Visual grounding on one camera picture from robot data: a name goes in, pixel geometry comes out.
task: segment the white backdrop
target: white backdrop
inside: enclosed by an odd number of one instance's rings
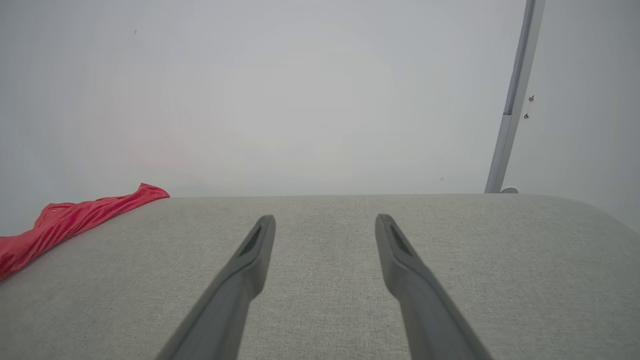
[[[525,100],[504,186],[596,205],[640,233],[639,16],[634,0],[547,1],[535,100]]]
[[[483,192],[524,0],[0,4],[0,234],[49,202]]]

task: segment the red garment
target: red garment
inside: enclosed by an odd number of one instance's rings
[[[49,204],[33,229],[22,235],[0,236],[0,281],[21,270],[57,244],[153,200],[169,197],[155,186],[140,184],[137,192],[79,204]]]

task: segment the textured gray tabletop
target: textured gray tabletop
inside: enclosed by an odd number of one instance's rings
[[[533,195],[163,199],[0,283],[2,359],[153,358],[260,215],[240,359],[408,359],[374,239],[391,214],[496,359],[640,358],[640,236]]]

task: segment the red fabric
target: red fabric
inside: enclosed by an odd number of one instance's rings
[[[140,184],[137,192],[79,204],[49,204],[33,229],[22,235],[0,236],[0,281],[21,270],[57,244],[153,200],[169,197],[155,186]]]

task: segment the gray vertical pole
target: gray vertical pole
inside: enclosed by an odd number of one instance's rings
[[[518,128],[518,121],[520,121],[522,103],[529,84],[529,75],[533,65],[533,56],[536,52],[536,43],[538,42],[544,7],[545,0],[527,0],[525,6],[524,21],[522,22],[516,59],[513,64],[511,83],[509,84],[507,101],[504,105],[498,141],[493,152],[491,169],[489,169],[489,178],[484,189],[485,193],[499,193],[502,188],[509,155],[511,155],[513,140]]]

